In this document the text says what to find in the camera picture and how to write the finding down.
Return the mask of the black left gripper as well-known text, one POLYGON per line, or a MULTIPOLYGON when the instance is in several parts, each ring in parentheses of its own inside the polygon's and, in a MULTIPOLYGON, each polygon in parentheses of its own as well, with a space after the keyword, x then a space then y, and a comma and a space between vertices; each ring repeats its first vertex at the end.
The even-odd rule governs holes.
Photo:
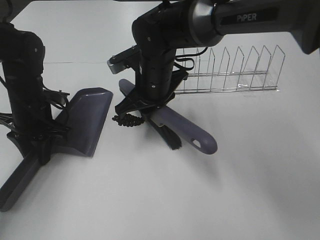
POLYGON ((26 137, 35 148, 40 165, 51 159, 53 141, 56 138, 67 139, 70 128, 67 126, 69 111, 67 107, 52 105, 46 101, 44 90, 52 90, 40 83, 34 91, 27 91, 7 83, 9 100, 12 110, 13 131, 26 137), (52 117, 52 106, 66 114, 62 123, 52 117))

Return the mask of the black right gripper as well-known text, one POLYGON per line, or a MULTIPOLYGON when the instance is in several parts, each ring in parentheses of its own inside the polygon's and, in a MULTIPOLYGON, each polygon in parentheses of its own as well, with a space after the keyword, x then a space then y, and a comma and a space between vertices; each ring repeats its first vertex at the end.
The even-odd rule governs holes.
POLYGON ((173 70, 175 57, 175 49, 151 58, 140 51, 139 72, 135 71, 133 89, 115 106, 119 117, 136 110, 163 107, 175 97, 174 91, 188 78, 185 70, 173 70))

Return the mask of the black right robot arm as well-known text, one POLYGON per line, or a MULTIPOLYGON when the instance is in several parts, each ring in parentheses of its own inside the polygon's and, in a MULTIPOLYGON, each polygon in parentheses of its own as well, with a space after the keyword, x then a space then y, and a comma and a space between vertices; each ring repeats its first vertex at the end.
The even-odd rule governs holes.
POLYGON ((123 117, 136 110, 165 106, 188 77, 177 49, 217 45, 233 34, 289 32, 305 54, 320 47, 317 0, 180 0, 161 4, 131 26, 136 45, 112 58, 135 71, 135 86, 115 107, 123 117))

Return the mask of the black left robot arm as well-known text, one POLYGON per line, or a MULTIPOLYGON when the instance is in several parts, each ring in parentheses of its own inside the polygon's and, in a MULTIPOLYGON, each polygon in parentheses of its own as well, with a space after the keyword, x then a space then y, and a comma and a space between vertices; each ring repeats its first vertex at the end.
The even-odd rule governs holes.
POLYGON ((8 21, 13 4, 0 22, 0 62, 11 113, 1 113, 1 125, 9 128, 21 145, 26 142, 35 151, 38 162, 45 165, 51 158, 55 138, 67 138, 67 124, 52 117, 52 107, 67 113, 68 93, 51 90, 43 83, 46 48, 33 32, 18 30, 8 21))

